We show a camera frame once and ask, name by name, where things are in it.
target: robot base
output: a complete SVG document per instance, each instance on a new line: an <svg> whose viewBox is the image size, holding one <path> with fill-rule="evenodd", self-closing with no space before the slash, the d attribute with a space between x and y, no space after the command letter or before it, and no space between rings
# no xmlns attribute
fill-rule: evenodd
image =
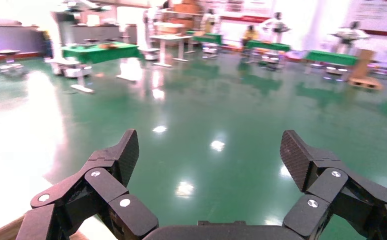
<svg viewBox="0 0 387 240"><path fill-rule="evenodd" d="M159 48L151 48L151 49L142 51L143 55L145 55L145 60L148 60L148 61L158 60L160 58L159 52L160 52Z"/></svg>
<svg viewBox="0 0 387 240"><path fill-rule="evenodd" d="M277 70L277 69L282 68L282 66L280 64L281 59L280 59L279 55L277 55L277 54L266 54L266 55L262 56L261 59L264 63L266 63L267 69Z"/></svg>
<svg viewBox="0 0 387 240"><path fill-rule="evenodd" d="M92 67L91 66L85 66L81 70L82 76L87 76L87 75L90 75L91 73L92 73ZM64 76L66 78L77 78L79 76L79 70L78 69L73 69L73 68L66 69L64 71Z"/></svg>
<svg viewBox="0 0 387 240"><path fill-rule="evenodd" d="M160 58L158 54L145 54L145 60L156 61Z"/></svg>
<svg viewBox="0 0 387 240"><path fill-rule="evenodd" d="M347 69L342 67L334 67L334 66L327 66L326 67L326 73L328 74L334 74L334 75L344 75L348 72Z"/></svg>
<svg viewBox="0 0 387 240"><path fill-rule="evenodd" d="M80 74L87 76L92 73L92 67L80 64L78 61L71 61L66 59L52 59L50 61L52 72L58 76L65 76L67 78L77 78Z"/></svg>
<svg viewBox="0 0 387 240"><path fill-rule="evenodd" d="M217 48L214 47L203 47L202 48L202 58L204 59L212 59L217 57Z"/></svg>

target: shelf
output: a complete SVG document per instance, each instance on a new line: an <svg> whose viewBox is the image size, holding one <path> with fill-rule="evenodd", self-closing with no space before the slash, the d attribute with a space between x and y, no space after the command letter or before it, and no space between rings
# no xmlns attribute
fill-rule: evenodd
<svg viewBox="0 0 387 240"><path fill-rule="evenodd" d="M193 16L202 16L203 15L203 14L200 14L200 13L186 13L186 12L178 12L178 11L163 11L163 13L185 14L185 15L193 15Z"/></svg>

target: humanoid robot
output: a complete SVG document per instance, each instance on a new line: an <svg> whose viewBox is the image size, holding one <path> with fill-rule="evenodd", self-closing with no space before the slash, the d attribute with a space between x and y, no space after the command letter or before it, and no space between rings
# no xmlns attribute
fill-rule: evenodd
<svg viewBox="0 0 387 240"><path fill-rule="evenodd" d="M143 22L145 23L145 42L146 49L143 49L146 60L157 60L159 58L159 48L153 48L151 36L157 35L155 23L162 22L163 8L161 6L152 6L143 12Z"/></svg>
<svg viewBox="0 0 387 240"><path fill-rule="evenodd" d="M202 17L200 31L204 33L220 34L220 25L220 16L214 12L214 9L210 8ZM202 51L205 53L203 58L214 58L217 56L219 46L214 43L205 43L202 46Z"/></svg>
<svg viewBox="0 0 387 240"><path fill-rule="evenodd" d="M339 38L339 43L336 47L336 52L338 54L349 54L354 46L354 41L370 37L367 33L358 29L359 26L359 21L353 21L349 27L339 28L335 33L331 34L332 36Z"/></svg>
<svg viewBox="0 0 387 240"><path fill-rule="evenodd" d="M220 33L221 18L215 14L213 9L209 9L201 20L201 31L211 34Z"/></svg>
<svg viewBox="0 0 387 240"><path fill-rule="evenodd" d="M276 12L274 18L265 20L259 25L259 29L262 32L268 32L270 34L270 41L280 44L282 41L282 34L291 30L282 21L282 13Z"/></svg>

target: cardboard box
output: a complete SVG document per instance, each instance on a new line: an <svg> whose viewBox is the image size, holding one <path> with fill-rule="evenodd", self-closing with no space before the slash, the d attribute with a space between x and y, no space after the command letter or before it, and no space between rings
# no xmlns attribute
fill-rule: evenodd
<svg viewBox="0 0 387 240"><path fill-rule="evenodd" d="M358 60L352 70L351 77L358 79L365 78L369 72L368 65L372 61L374 55L375 52L372 50L361 49L357 56Z"/></svg>
<svg viewBox="0 0 387 240"><path fill-rule="evenodd" d="M178 34L178 33L180 33L181 30L180 30L179 27L164 27L164 26L160 26L159 31L160 32L164 32L164 33L170 33L170 34Z"/></svg>
<svg viewBox="0 0 387 240"><path fill-rule="evenodd" d="M182 3L182 4L192 4L192 5L197 5L197 4L198 4L198 0L183 0L181 3Z"/></svg>
<svg viewBox="0 0 387 240"><path fill-rule="evenodd" d="M192 29L194 27L194 21L192 19L172 18L170 23L183 24L186 29Z"/></svg>
<svg viewBox="0 0 387 240"><path fill-rule="evenodd" d="M194 4L175 4L174 11L187 14L198 14L200 12L200 6Z"/></svg>
<svg viewBox="0 0 387 240"><path fill-rule="evenodd" d="M206 33L204 31L196 31L193 35L197 37L204 36Z"/></svg>
<svg viewBox="0 0 387 240"><path fill-rule="evenodd" d="M199 5L193 5L193 4L184 4L184 5L185 5L185 13L198 14L200 12Z"/></svg>
<svg viewBox="0 0 387 240"><path fill-rule="evenodd" d="M175 12L184 13L185 5L184 4L175 4L173 6Z"/></svg>

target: white table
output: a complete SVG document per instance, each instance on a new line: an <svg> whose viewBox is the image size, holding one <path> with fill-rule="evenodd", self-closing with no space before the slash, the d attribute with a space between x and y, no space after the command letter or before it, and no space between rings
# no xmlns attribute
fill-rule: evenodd
<svg viewBox="0 0 387 240"><path fill-rule="evenodd" d="M181 62L188 62L188 60L184 59L184 51L185 51L185 39L190 39L192 36L178 36L175 34L168 34L168 35L156 35L151 36L152 39L158 39L159 40L159 62L154 63L155 65L162 66L162 67L171 67L170 64L166 64L166 42L174 42L179 41L179 51L178 56L176 58L173 58L176 61Z"/></svg>

